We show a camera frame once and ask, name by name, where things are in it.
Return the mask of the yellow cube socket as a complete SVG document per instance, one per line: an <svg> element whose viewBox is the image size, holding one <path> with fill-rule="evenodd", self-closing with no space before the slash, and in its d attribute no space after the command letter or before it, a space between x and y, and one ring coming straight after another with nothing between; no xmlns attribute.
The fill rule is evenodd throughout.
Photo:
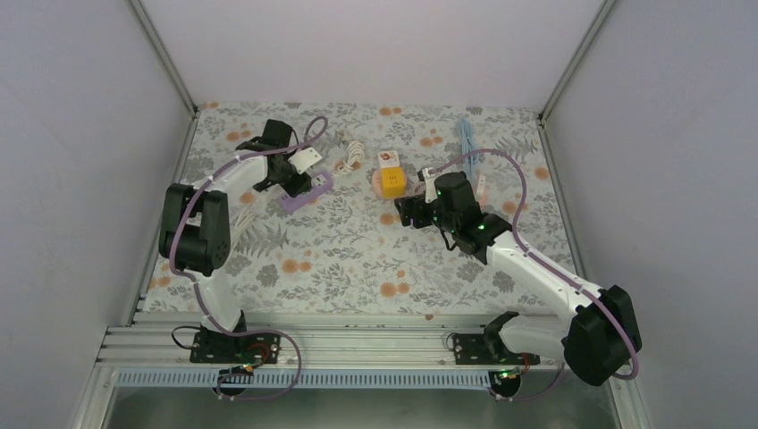
<svg viewBox="0 0 758 429"><path fill-rule="evenodd" d="M406 193L407 176L401 167L382 168L379 172L379 185L382 198L401 198Z"/></svg>

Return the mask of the white cube socket with sticker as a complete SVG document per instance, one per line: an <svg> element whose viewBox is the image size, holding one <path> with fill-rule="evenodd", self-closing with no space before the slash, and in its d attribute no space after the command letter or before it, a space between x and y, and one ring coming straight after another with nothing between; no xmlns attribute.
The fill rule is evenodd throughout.
<svg viewBox="0 0 758 429"><path fill-rule="evenodd" d="M395 150L380 151L377 154L378 165L381 170L400 168L400 159Z"/></svg>

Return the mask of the white cube adapter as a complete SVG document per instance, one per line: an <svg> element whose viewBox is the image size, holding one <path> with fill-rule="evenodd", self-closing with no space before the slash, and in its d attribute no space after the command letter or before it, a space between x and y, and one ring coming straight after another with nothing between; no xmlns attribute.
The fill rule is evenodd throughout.
<svg viewBox="0 0 758 429"><path fill-rule="evenodd" d="M478 198L481 198L486 190L486 176L484 174L480 174L478 176L477 184L476 184L476 196Z"/></svg>

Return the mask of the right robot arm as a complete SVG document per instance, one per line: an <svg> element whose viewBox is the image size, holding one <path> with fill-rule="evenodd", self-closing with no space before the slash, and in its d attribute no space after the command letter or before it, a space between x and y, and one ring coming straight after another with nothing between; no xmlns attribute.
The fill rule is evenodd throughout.
<svg viewBox="0 0 758 429"><path fill-rule="evenodd" d="M576 277L532 249L514 223L482 211L463 172L425 181L426 193L397 198L406 227L435 227L449 251L459 250L528 287L555 316L508 311L484 327L485 355L505 364L537 355L566 364L585 383L599 386L621 376L642 348L633 301L618 285L604 289Z"/></svg>

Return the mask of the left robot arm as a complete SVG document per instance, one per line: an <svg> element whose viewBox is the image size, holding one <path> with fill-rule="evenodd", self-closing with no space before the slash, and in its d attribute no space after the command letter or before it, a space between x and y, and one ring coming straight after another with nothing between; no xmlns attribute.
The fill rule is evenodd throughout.
<svg viewBox="0 0 758 429"><path fill-rule="evenodd" d="M252 370L278 358L282 333L249 331L229 284L225 266L235 248L230 203L250 189L275 185L291 197L310 191L311 178L295 156L322 135L310 127L298 135L285 122L268 120L261 135L239 144L215 172L167 188L158 250L173 274L190 281L202 314L192 342L178 345L189 352L190 362Z"/></svg>

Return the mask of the purple power strip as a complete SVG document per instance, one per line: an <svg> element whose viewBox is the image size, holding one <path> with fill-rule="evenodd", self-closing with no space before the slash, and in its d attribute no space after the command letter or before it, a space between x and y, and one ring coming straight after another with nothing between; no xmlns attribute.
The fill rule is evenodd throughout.
<svg viewBox="0 0 758 429"><path fill-rule="evenodd" d="M286 193L276 199L280 207L289 215L294 214L302 207L315 202L319 197L333 189L333 176L328 172L319 172L311 180L311 190L291 197Z"/></svg>

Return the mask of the pink round power socket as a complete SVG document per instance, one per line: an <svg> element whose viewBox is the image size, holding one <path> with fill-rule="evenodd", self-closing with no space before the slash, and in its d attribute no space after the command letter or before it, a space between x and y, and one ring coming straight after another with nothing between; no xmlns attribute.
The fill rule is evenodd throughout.
<svg viewBox="0 0 758 429"><path fill-rule="evenodd" d="M383 197L382 193L382 182L381 182L381 171L380 170L374 170L371 177L371 185L374 193L378 198Z"/></svg>

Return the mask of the floral table mat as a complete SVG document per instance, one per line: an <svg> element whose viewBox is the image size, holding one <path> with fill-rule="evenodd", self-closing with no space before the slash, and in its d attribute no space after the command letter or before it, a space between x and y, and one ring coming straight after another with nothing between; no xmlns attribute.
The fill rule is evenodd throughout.
<svg viewBox="0 0 758 429"><path fill-rule="evenodd" d="M317 116L328 127L316 142L322 170L343 161L360 141L365 158L336 176L333 189L287 214L278 188L247 191L231 202L248 213L248 228L228 259L232 292L248 313L497 315L513 310L546 315L548 306L507 274L448 251L434 228L403 227L389 200L372 189L381 150L395 150L419 192L416 174L461 152L457 125L466 119L482 156L475 176L486 176L485 212L518 215L521 238L567 269L574 264L559 202L538 132L525 108L212 102L199 111L183 180L198 181L229 160L239 143L263 131L269 119L303 131Z"/></svg>

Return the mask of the aluminium rail base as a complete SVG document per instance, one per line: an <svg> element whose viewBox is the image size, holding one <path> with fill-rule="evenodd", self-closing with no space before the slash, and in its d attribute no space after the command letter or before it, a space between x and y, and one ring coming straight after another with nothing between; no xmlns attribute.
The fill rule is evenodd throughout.
<svg viewBox="0 0 758 429"><path fill-rule="evenodd" d="M490 363L465 350L488 315L248 316L256 335L229 357L193 358L187 313L139 313L110 327L96 364L125 386L209 387L223 374L232 388L448 388L484 391L499 375L552 374L555 357Z"/></svg>

